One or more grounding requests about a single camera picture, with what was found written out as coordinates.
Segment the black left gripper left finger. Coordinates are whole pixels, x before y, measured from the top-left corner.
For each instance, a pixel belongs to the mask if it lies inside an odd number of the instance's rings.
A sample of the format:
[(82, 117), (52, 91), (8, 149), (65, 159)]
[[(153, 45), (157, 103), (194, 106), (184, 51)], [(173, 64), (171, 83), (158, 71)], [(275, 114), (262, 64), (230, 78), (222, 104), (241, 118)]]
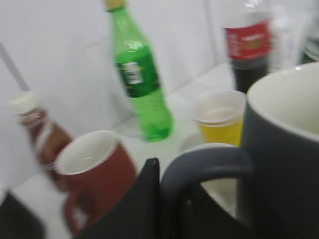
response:
[(77, 239), (156, 239), (160, 163), (147, 159), (135, 183), (93, 226)]

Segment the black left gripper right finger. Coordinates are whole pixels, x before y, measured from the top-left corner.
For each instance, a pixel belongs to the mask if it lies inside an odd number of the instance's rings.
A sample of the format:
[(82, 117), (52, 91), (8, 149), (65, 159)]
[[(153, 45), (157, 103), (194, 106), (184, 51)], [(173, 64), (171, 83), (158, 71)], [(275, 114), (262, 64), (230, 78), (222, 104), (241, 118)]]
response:
[(171, 223), (173, 239), (248, 239), (249, 230), (195, 184), (185, 190)]

